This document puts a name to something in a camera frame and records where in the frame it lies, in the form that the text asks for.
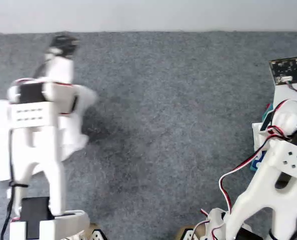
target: circuit board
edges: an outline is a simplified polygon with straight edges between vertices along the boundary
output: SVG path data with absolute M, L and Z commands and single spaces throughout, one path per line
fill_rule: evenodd
M 297 83 L 297 56 L 269 61 L 275 85 L 286 84 L 283 77 L 291 77 L 293 84 Z

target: white robot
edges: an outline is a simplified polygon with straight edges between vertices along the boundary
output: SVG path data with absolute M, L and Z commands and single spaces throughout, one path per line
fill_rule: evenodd
M 10 180 L 1 240 L 12 210 L 16 217 L 10 224 L 10 240 L 87 239 L 88 215 L 66 210 L 61 162 L 87 143 L 81 133 L 82 117 L 97 98 L 94 91 L 72 84 L 77 43 L 74 37 L 57 35 L 35 75 L 14 81 L 8 100 L 0 100 L 0 181 Z M 45 173 L 50 196 L 26 198 L 30 178 L 38 171 Z M 93 235 L 105 239 L 99 229 Z
M 271 229 L 266 240 L 297 238 L 297 57 L 270 61 L 275 83 L 273 110 L 263 122 L 254 123 L 255 152 L 219 179 L 227 210 L 214 208 L 194 228 L 183 228 L 181 240 L 262 240 L 244 223 L 259 210 L 273 209 Z M 225 176 L 235 173 L 263 156 L 253 179 L 232 206 L 223 187 Z M 284 179 L 284 186 L 279 181 Z

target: gray carpet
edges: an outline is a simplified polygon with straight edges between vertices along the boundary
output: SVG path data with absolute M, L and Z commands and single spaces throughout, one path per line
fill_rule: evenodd
M 0 99 L 32 75 L 51 36 L 0 35 Z M 85 210 L 110 240 L 172 240 L 203 219 L 201 207 L 225 208 L 218 178 L 253 152 L 251 123 L 273 99 L 268 61 L 297 56 L 297 32 L 76 36 L 75 83 L 100 100 L 85 116 L 90 143 L 64 162 L 67 208 Z M 225 180 L 234 201 L 252 175 Z M 40 173 L 29 195 L 47 194 Z M 265 236 L 270 221 L 264 209 L 248 222 Z

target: white wall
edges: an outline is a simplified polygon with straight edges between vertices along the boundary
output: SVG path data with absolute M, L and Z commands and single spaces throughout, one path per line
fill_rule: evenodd
M 297 31 L 297 0 L 0 0 L 0 33 Z

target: wire bundle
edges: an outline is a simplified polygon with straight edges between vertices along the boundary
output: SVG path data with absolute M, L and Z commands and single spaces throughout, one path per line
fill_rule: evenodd
M 226 204 L 227 204 L 227 209 L 228 209 L 228 213 L 231 214 L 232 213 L 232 201 L 231 201 L 231 198 L 228 194 L 228 192 L 225 190 L 224 186 L 223 186 L 223 180 L 226 176 L 228 175 L 231 175 L 233 173 L 236 173 L 237 171 L 241 170 L 242 168 L 244 168 L 246 165 L 248 165 L 249 163 L 251 163 L 254 158 L 259 154 L 259 152 L 265 147 L 265 145 L 268 143 L 269 140 L 271 139 L 280 139 L 280 140 L 288 140 L 288 136 L 286 136 L 283 132 L 283 130 L 276 126 L 276 125 L 272 125 L 272 120 L 273 120 L 273 117 L 274 117 L 274 114 L 277 112 L 277 110 L 279 110 L 284 104 L 286 104 L 287 102 L 290 102 L 290 101 L 293 101 L 293 102 L 296 102 L 297 101 L 294 101 L 294 100 L 291 100 L 291 99 L 286 99 L 282 102 L 280 102 L 276 108 L 273 110 L 273 114 L 272 114 L 272 117 L 271 117 L 271 123 L 270 123 L 270 126 L 267 127 L 266 131 L 267 133 L 269 134 L 268 137 L 265 139 L 264 143 L 251 155 L 249 156 L 246 160 L 244 160 L 243 162 L 241 162 L 238 166 L 236 166 L 235 168 L 233 168 L 231 171 L 223 174 L 219 180 L 218 180 L 218 186 L 219 186 L 219 189 L 221 190 L 224 198 L 225 198 L 225 201 L 226 201 Z M 203 213 L 206 217 L 208 217 L 208 213 L 206 211 L 204 211 L 203 209 L 201 209 L 201 213 Z M 197 228 L 197 226 L 203 224 L 203 222 L 200 222 L 198 223 L 194 229 Z M 215 236 L 215 230 L 217 229 L 220 229 L 222 226 L 224 225 L 224 223 L 222 223 L 221 225 L 213 228 L 211 230 L 211 235 L 212 235 L 212 239 L 213 240 L 218 240 L 217 237 Z

